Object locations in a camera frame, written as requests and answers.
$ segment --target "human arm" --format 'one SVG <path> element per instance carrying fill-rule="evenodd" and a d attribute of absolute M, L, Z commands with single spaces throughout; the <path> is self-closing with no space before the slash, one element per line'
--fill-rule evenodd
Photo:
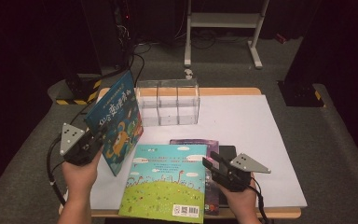
<path fill-rule="evenodd" d="M 250 185 L 255 189 L 253 179 Z M 231 192 L 219 184 L 217 186 L 226 195 L 228 206 L 240 224 L 260 224 L 255 210 L 256 194 L 253 190 L 247 188 L 243 192 Z"/>
<path fill-rule="evenodd" d="M 90 194 L 97 179 L 97 166 L 101 150 L 91 163 L 76 166 L 69 162 L 62 164 L 62 173 L 68 188 L 68 199 L 62 209 L 58 224 L 91 223 Z"/>

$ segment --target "gray carpet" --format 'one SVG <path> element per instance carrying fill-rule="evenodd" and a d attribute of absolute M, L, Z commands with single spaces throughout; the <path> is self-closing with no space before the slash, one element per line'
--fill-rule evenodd
<path fill-rule="evenodd" d="M 300 218 L 277 219 L 275 223 L 358 223 L 358 149 L 328 91 L 323 85 L 314 85 L 326 107 L 288 107 L 277 85 L 277 80 L 284 79 L 300 43 L 301 39 L 284 45 L 259 40 L 257 50 L 264 67 L 256 70 L 244 41 L 217 42 L 208 49 L 193 48 L 191 69 L 201 87 L 257 87 L 266 94 L 309 205 Z M 193 44 L 203 47 L 210 43 L 195 40 Z M 183 47 L 143 45 L 136 52 L 145 58 L 139 80 L 185 77 Z M 135 77 L 141 66 L 142 60 L 136 57 L 131 69 Z M 116 79 L 108 78 L 102 86 L 109 87 Z M 52 99 L 61 84 L 47 92 Z M 0 178 L 0 223 L 57 221 L 59 202 L 48 182 L 46 156 L 62 124 L 70 122 L 82 108 L 52 104 L 24 142 Z M 81 116 L 75 125 L 85 128 Z M 57 152 L 53 164 L 59 161 Z M 64 189 L 60 169 L 55 174 Z M 94 218 L 93 222 L 104 223 L 104 218 Z"/>

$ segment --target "white metal frame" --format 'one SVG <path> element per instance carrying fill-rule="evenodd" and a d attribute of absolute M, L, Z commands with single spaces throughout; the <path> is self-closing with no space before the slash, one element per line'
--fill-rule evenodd
<path fill-rule="evenodd" d="M 192 13 L 191 0 L 188 0 L 187 8 L 187 29 L 186 29 L 186 49 L 185 67 L 191 66 L 191 28 L 192 27 L 224 27 L 224 28 L 254 28 L 253 39 L 248 41 L 248 47 L 257 69 L 263 65 L 255 48 L 264 18 L 266 17 L 269 0 L 264 0 L 260 13 Z"/>

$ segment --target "book title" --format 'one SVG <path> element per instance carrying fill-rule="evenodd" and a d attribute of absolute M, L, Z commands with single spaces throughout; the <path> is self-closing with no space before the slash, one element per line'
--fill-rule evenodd
<path fill-rule="evenodd" d="M 105 122 L 112 120 L 115 114 L 123 107 L 123 105 L 127 101 L 128 96 L 131 94 L 131 90 L 123 90 L 123 89 L 124 89 L 124 84 L 122 84 L 117 89 L 115 94 L 113 94 L 106 102 L 106 104 L 103 106 L 103 109 L 109 106 L 109 110 L 108 110 L 109 113 L 106 114 L 105 117 L 100 119 L 100 125 L 103 125 Z M 117 98 L 119 94 L 121 94 L 121 96 L 115 102 L 113 102 L 113 100 Z"/>

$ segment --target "human hand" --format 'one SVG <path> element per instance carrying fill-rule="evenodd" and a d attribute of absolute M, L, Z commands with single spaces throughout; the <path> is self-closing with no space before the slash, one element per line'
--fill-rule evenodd
<path fill-rule="evenodd" d="M 97 179 L 97 167 L 101 154 L 99 150 L 92 162 L 84 166 L 76 166 L 69 162 L 62 164 L 62 173 L 69 193 L 68 200 L 88 199 L 92 185 Z"/>
<path fill-rule="evenodd" d="M 253 179 L 250 185 L 255 189 Z M 245 189 L 243 192 L 231 192 L 219 184 L 217 186 L 226 195 L 228 206 L 240 224 L 260 223 L 255 211 L 256 194 L 254 191 Z"/>

